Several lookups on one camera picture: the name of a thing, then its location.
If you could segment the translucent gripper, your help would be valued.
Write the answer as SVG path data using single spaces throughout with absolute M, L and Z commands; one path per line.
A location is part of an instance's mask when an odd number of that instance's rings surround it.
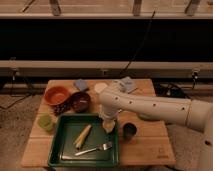
M 102 114 L 101 118 L 103 120 L 102 127 L 107 133 L 111 133 L 115 127 L 116 116 L 115 115 L 109 116 Z

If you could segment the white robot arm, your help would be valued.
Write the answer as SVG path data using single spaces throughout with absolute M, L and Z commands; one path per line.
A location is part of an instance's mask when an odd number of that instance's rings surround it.
M 197 171 L 213 171 L 213 103 L 192 99 L 127 94 L 121 81 L 99 93 L 103 120 L 115 120 L 119 110 L 186 126 L 204 133 Z

